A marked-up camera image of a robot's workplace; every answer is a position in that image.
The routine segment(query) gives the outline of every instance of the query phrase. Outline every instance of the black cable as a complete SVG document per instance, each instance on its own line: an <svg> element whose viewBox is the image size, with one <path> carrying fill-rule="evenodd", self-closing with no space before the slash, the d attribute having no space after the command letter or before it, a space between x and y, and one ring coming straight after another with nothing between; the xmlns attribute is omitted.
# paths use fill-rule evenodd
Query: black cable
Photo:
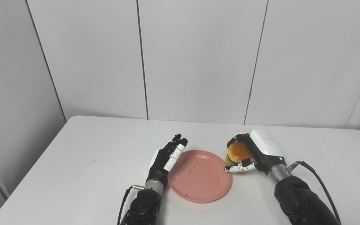
<svg viewBox="0 0 360 225"><path fill-rule="evenodd" d="M120 206L120 210L119 210L119 217L117 218L117 225L120 225L120 218L122 217L123 206L124 206L124 203L126 202L127 196L128 196L129 193L130 193L130 190L131 190L132 188L133 188L133 186L130 186L130 188L128 188L128 189L126 190L126 192L124 193L122 205Z"/></svg>
<svg viewBox="0 0 360 225"><path fill-rule="evenodd" d="M322 179L320 179L319 175L315 172L315 170L310 165L308 165L305 161L297 161L297 163L301 164L303 167L307 168L309 171L311 171L315 175L315 177L319 181L320 185L322 186L323 191L325 192L327 198L329 199L330 205L333 208L334 215L336 216L336 219L341 223L340 217L338 216L338 212L337 212L336 206L334 205L333 199L331 199L330 194L327 191L327 188L324 185Z"/></svg>

